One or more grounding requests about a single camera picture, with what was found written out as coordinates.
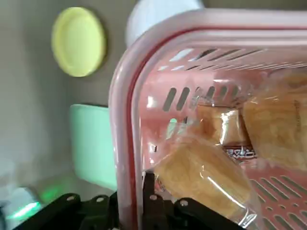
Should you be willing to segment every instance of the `green led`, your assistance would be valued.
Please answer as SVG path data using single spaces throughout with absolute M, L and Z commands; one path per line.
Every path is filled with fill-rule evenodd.
M 24 206 L 23 208 L 21 208 L 20 210 L 18 210 L 17 212 L 15 212 L 13 215 L 9 216 L 8 218 L 9 219 L 29 218 L 35 213 L 37 213 L 40 208 L 41 208 L 41 205 L 39 202 L 30 203 Z

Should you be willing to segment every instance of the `packaged bread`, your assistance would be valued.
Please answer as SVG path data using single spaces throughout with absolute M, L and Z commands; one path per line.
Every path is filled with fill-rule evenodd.
M 224 146 L 250 143 L 239 110 L 200 104 L 196 114 L 202 127 L 202 135 L 207 140 Z
M 221 147 L 196 136 L 177 138 L 168 147 L 154 173 L 174 198 L 193 198 L 235 222 L 244 218 L 252 190 Z
M 200 122 L 198 134 L 222 145 L 229 156 L 238 160 L 256 157 L 239 109 L 199 104 L 196 117 Z
M 307 74 L 277 72 L 244 104 L 256 153 L 291 169 L 307 170 Z

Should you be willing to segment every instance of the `pink plastic basket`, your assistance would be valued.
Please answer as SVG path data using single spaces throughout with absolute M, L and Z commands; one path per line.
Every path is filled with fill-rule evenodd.
M 109 97 L 124 229 L 141 229 L 141 149 L 157 145 L 170 119 L 189 115 L 197 87 L 227 104 L 257 88 L 271 71 L 307 67 L 306 51 L 305 12 L 191 11 L 138 39 L 118 64 Z M 175 95 L 166 106 L 170 91 Z M 262 198 L 268 229 L 307 229 L 307 175 L 271 166 L 256 170 L 257 160 L 253 164 L 248 175 Z

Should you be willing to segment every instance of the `white cylinder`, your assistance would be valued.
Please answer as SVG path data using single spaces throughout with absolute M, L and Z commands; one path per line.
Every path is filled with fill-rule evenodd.
M 169 17 L 203 8 L 201 0 L 140 0 L 128 19 L 126 45 L 129 47 L 144 32 Z

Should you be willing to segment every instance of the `yellow circular object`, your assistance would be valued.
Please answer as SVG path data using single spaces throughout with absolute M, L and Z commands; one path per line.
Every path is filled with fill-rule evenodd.
M 52 50 L 69 75 L 84 77 L 93 73 L 106 54 L 106 35 L 99 19 L 85 8 L 67 8 L 53 26 Z

